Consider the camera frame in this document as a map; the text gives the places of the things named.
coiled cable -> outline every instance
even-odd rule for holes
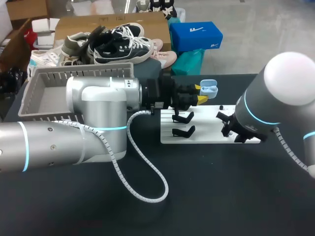
[[[131,142],[131,144],[134,146],[135,150],[138,152],[138,154],[142,157],[142,159],[158,174],[158,176],[162,179],[163,181],[163,184],[164,184],[164,187],[165,187],[165,192],[164,194],[157,198],[157,199],[150,199],[150,198],[145,198],[143,196],[141,196],[140,194],[138,194],[127,182],[127,180],[125,179],[123,173],[121,172],[118,164],[117,164],[117,160],[115,158],[115,155],[110,147],[110,145],[108,144],[107,140],[105,139],[105,137],[97,130],[95,130],[94,128],[88,126],[88,125],[83,125],[83,124],[80,124],[78,122],[73,122],[73,121],[66,121],[66,120],[58,120],[58,121],[54,121],[55,123],[59,123],[59,124],[63,124],[63,125],[67,125],[67,126],[71,126],[71,127],[75,127],[75,128],[83,128],[85,131],[88,131],[88,132],[91,132],[93,134],[95,134],[96,136],[98,136],[98,138],[104,143],[110,157],[111,157],[111,160],[112,160],[112,163],[114,165],[114,168],[116,170],[116,173],[118,174],[118,177],[120,178],[120,180],[122,181],[122,183],[124,184],[124,186],[128,189],[128,191],[134,195],[136,198],[144,201],[144,202],[147,202],[147,203],[159,203],[159,202],[162,202],[168,195],[168,184],[167,184],[167,181],[165,179],[165,177],[162,175],[162,173],[145,157],[145,155],[140,151],[140,149],[138,148],[138,146],[136,145],[136,143],[134,142],[132,136],[131,136],[131,133],[130,133],[130,124],[132,122],[132,120],[139,116],[139,115],[150,115],[151,113],[148,112],[148,111],[140,111],[140,112],[137,112],[135,114],[133,114],[128,122],[127,122],[127,135],[128,135],[128,138]]]
[[[276,134],[277,138],[279,139],[282,147],[285,149],[287,154],[293,159],[293,161],[296,162],[303,170],[309,171],[307,165],[305,165],[295,154],[294,152],[289,148],[289,146],[286,144],[284,138],[282,137],[280,130],[278,127],[276,127],[273,132]]]

gray sneaker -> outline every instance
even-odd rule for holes
[[[150,0],[138,0],[136,3],[136,12],[149,12]]]
[[[77,33],[67,36],[64,40],[61,53],[69,59],[75,59],[80,56],[80,48],[88,41],[90,33]]]

white board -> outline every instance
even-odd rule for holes
[[[161,143],[163,144],[234,144],[237,136],[233,131],[229,137],[224,137],[221,133],[223,128],[222,120],[216,118],[220,106],[197,106],[190,107],[188,111],[180,111],[179,115],[187,117],[190,112],[194,112],[194,117],[189,124],[182,124],[173,122],[172,115],[174,110],[161,110]],[[235,105],[224,105],[223,110],[220,111],[228,116],[232,115],[235,111]],[[181,129],[188,131],[193,125],[196,131],[189,138],[174,137],[172,129]],[[253,138],[247,140],[245,144],[258,144],[260,140]]]

gray floor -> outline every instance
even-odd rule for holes
[[[50,0],[62,16],[66,0]],[[129,0],[112,0],[116,13]],[[130,0],[129,12],[136,0]],[[315,3],[303,0],[175,0],[186,22],[213,21],[224,35],[220,49],[207,50],[202,74],[257,73],[273,56],[286,51],[315,59]]]

gray plastic basket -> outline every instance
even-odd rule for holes
[[[66,105],[65,86],[71,76],[133,78],[133,64],[38,68],[25,88],[19,117],[25,121],[70,119],[83,123],[83,117],[71,113]]]

